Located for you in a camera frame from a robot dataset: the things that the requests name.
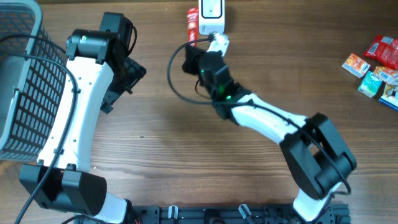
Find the orange small box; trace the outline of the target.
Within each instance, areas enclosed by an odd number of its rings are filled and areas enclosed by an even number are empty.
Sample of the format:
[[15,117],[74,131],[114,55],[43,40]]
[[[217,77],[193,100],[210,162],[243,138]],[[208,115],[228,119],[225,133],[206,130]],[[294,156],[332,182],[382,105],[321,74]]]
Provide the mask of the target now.
[[389,85],[397,85],[397,70],[393,70],[389,67],[378,66],[373,71],[381,80]]
[[370,64],[355,54],[350,54],[342,67],[358,78],[362,78],[370,69]]

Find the teal small box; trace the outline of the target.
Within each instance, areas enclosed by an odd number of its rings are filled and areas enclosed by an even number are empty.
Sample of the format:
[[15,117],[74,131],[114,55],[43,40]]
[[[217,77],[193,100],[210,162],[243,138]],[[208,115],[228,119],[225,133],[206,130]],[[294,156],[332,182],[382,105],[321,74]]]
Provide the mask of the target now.
[[372,98],[376,95],[381,85],[382,80],[373,72],[368,71],[357,90],[367,97]]

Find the red stick sachet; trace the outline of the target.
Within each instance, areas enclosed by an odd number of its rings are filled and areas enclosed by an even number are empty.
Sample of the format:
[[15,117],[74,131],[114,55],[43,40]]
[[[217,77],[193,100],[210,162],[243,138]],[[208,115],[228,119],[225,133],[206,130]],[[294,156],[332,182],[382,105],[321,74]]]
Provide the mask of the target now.
[[198,34],[199,34],[198,16],[199,16],[199,9],[197,7],[190,8],[187,11],[187,34],[189,42],[198,39]]

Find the red candy bag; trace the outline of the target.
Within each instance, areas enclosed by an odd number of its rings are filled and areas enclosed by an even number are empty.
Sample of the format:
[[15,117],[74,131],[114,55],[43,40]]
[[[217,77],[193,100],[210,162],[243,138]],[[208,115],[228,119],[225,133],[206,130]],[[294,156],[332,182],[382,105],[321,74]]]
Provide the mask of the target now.
[[397,38],[377,35],[363,55],[397,70]]

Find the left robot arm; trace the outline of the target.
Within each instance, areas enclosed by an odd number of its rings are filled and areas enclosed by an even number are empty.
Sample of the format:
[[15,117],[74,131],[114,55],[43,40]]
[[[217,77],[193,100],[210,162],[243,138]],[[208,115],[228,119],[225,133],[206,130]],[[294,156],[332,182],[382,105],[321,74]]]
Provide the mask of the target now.
[[100,113],[146,74],[130,54],[137,30],[121,13],[105,12],[98,30],[77,29],[67,39],[67,81],[50,137],[36,164],[25,164],[20,183],[29,202],[96,223],[135,223],[131,202],[109,193],[90,173],[91,145]]

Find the white cream snack bag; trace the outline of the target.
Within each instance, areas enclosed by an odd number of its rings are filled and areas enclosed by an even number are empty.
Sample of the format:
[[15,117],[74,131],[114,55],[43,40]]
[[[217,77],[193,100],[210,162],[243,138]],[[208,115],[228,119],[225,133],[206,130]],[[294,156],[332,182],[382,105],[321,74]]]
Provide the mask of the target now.
[[384,91],[378,102],[398,111],[398,92],[397,85],[385,84]]

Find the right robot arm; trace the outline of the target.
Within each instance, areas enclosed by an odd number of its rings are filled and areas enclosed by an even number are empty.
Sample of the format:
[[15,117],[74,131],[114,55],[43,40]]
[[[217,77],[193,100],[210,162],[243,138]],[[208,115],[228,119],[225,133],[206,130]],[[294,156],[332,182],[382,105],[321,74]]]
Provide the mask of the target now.
[[300,190],[293,208],[301,219],[315,222],[357,163],[331,120],[317,113],[308,118],[261,100],[236,83],[221,52],[185,46],[182,69],[198,76],[208,104],[223,118],[253,129],[280,146]]

